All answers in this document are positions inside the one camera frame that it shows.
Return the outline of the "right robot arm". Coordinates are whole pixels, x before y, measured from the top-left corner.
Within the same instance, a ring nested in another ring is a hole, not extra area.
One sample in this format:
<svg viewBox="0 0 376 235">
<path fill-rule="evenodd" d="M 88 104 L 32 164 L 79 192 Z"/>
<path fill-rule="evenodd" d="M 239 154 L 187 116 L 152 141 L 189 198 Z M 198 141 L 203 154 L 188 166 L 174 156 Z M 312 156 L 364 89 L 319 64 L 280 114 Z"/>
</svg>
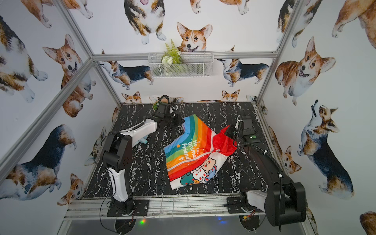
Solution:
<svg viewBox="0 0 376 235">
<path fill-rule="evenodd" d="M 265 183 L 267 191 L 248 190 L 245 193 L 247 204 L 265 213 L 268 222 L 276 227 L 301 223 L 306 220 L 306 191 L 300 182 L 294 182 L 272 157 L 270 151 L 257 144 L 259 137 L 250 116 L 237 117 L 225 135 L 233 145 L 244 149 L 246 155 L 254 160 Z"/>
</svg>

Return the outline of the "rainbow hooded kids jacket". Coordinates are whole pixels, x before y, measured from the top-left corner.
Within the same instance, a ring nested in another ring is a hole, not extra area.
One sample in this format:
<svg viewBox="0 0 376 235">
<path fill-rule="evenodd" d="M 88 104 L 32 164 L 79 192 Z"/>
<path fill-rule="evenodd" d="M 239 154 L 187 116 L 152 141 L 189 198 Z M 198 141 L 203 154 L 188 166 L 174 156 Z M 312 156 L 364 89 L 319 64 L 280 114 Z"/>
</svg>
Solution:
<svg viewBox="0 0 376 235">
<path fill-rule="evenodd" d="M 197 115 L 184 118 L 184 133 L 164 148 L 173 190 L 204 184 L 216 176 L 237 149 L 237 143 L 225 135 L 228 128 L 215 133 Z"/>
</svg>

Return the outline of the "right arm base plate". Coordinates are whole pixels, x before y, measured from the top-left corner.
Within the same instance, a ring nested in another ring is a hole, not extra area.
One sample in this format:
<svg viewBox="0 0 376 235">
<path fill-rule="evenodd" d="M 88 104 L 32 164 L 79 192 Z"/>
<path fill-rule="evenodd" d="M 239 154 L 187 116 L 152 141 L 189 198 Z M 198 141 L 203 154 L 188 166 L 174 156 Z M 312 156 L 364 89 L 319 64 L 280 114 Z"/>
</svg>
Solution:
<svg viewBox="0 0 376 235">
<path fill-rule="evenodd" d="M 252 213 L 252 212 L 263 212 L 261 209 L 251 206 L 242 197 L 227 197 L 226 204 L 228 213 Z"/>
</svg>

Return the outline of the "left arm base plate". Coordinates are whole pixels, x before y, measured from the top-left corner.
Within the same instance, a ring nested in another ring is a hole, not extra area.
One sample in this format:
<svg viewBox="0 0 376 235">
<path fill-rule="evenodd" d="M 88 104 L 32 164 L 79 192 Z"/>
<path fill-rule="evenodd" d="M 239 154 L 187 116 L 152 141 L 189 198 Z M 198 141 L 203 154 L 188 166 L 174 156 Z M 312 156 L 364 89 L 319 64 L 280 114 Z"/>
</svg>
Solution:
<svg viewBox="0 0 376 235">
<path fill-rule="evenodd" d="M 107 216 L 147 216 L 149 209 L 149 200 L 128 199 L 125 202 L 119 202 L 112 198 Z"/>
</svg>

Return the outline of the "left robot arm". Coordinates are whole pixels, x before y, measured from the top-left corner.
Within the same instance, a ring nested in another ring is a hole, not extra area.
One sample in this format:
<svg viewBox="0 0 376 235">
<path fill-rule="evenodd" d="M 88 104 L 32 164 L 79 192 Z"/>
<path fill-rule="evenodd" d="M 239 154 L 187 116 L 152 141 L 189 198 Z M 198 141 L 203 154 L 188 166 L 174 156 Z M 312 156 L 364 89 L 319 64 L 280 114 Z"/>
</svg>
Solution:
<svg viewBox="0 0 376 235">
<path fill-rule="evenodd" d="M 112 203 L 122 210 L 133 208 L 132 192 L 129 180 L 125 179 L 133 157 L 133 147 L 139 143 L 147 143 L 147 137 L 165 127 L 176 127 L 184 123 L 184 119 L 176 113 L 177 105 L 163 95 L 157 102 L 153 113 L 141 123 L 126 130 L 108 134 L 103 139 L 100 159 L 110 175 L 113 187 Z"/>
</svg>

